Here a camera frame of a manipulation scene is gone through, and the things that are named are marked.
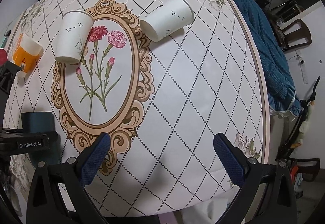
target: round table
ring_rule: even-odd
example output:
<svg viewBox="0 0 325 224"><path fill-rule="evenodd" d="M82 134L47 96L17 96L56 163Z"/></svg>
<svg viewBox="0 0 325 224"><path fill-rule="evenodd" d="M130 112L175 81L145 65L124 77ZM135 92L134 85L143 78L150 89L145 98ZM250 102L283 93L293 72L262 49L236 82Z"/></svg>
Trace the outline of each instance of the round table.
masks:
<svg viewBox="0 0 325 224"><path fill-rule="evenodd" d="M229 190L232 183L212 145L216 133L225 133L247 156L267 161L264 75L233 0L224 0L220 11L214 0L186 0L194 22L153 43L139 17L165 1L42 0L22 14L7 44L11 56L25 32L44 52L30 76L15 79L5 127L19 127L20 112L51 111L62 162L101 132L110 134L111 149L86 186L104 216L170 212ZM54 61L61 18L75 9L90 13L95 24L82 62L62 65ZM27 155L14 158L12 168L26 191L33 173L28 167Z"/></svg>

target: oval frame design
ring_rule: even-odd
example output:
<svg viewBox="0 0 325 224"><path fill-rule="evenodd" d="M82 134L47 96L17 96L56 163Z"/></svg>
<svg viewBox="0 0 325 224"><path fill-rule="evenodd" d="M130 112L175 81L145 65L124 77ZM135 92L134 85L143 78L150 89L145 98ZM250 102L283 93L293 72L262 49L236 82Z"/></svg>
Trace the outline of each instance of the oval frame design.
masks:
<svg viewBox="0 0 325 224"><path fill-rule="evenodd" d="M78 152L90 146L101 132L111 137L108 159L103 161L100 172L109 175L117 163L117 154L126 153L131 147L131 138L136 136L136 127L144 118L143 102L154 93L153 76L149 54L150 40L139 27L139 19L131 14L124 3L115 0L100 0L86 10L95 21L109 19L118 23L128 35L132 51L132 73L128 93L119 111L113 118L99 125L81 119L71 106L65 90L65 64L56 62L53 69L51 101L59 109L59 119Z"/></svg>

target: blue blanket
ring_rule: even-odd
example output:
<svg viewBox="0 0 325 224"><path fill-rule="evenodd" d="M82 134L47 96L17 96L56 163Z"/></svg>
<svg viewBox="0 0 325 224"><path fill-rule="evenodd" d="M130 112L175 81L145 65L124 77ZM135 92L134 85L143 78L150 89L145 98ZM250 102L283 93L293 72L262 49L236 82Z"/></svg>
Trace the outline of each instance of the blue blanket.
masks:
<svg viewBox="0 0 325 224"><path fill-rule="evenodd" d="M296 95L288 62L275 39L262 9L254 0L234 0L247 23L257 46L268 90L269 105L274 114L290 111L298 116L300 101Z"/></svg>

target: diamond pattern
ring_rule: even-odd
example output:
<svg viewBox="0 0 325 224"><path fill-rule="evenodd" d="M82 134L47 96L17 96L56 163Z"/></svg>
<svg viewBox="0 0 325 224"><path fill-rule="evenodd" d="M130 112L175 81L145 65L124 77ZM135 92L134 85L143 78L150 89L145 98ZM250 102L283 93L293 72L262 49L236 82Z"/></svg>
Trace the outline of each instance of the diamond pattern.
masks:
<svg viewBox="0 0 325 224"><path fill-rule="evenodd" d="M20 112L51 111L63 162L78 152L51 102L57 35L65 12L93 7L97 1L45 1L27 29L43 45L43 54L30 76L15 79L5 110L4 126L10 128L21 126ZM165 1L116 0L137 16ZM238 9L228 1L221 12L207 0L186 1L195 13L194 22L150 44L155 92L143 103L138 136L127 153L118 154L113 172L98 173L86 187L104 216L165 213L229 190L229 177L212 147L216 133L224 132L234 142L239 132L255 139L256 151L262 147L262 113L267 110L262 109L254 50L241 26L245 22L239 22Z"/></svg>

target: white paper cup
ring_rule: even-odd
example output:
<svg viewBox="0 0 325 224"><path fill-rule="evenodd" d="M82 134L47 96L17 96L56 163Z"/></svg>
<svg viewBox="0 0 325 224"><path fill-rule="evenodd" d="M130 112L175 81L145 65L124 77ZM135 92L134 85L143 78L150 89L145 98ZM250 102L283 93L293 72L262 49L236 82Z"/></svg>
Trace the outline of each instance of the white paper cup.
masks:
<svg viewBox="0 0 325 224"><path fill-rule="evenodd" d="M154 42L179 30L194 20L194 12L185 0L167 0L146 17L140 19L144 34Z"/></svg>
<svg viewBox="0 0 325 224"><path fill-rule="evenodd" d="M65 64L80 62L82 50L94 18L87 12L71 10L62 17L62 24L56 44L55 60Z"/></svg>

